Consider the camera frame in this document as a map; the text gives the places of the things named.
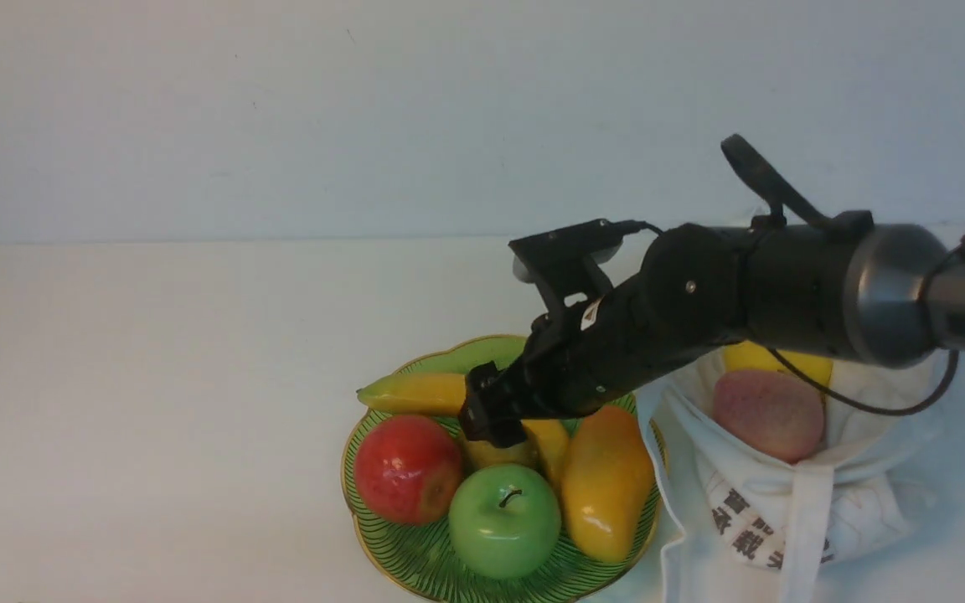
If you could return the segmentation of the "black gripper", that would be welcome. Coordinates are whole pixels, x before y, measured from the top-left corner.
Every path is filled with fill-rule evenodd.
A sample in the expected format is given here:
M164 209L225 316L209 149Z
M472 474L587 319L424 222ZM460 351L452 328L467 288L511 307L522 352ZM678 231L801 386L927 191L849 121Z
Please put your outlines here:
M592 325L539 333L504 369L472 368L458 415L468 439L507 449L524 442L522 420L594 415L720 345L721 300L702 289L616 289L592 310Z

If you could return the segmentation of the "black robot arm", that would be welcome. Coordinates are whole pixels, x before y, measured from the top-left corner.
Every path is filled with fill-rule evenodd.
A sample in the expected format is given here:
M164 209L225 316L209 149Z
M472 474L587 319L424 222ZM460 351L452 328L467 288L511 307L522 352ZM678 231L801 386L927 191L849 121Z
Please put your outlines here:
M965 351L965 236L911 224L659 230L621 285L600 263L639 221L595 220L510 243L546 313L506 368L468 371L472 441L524 442L522 420L579 419L738 341L885 368Z

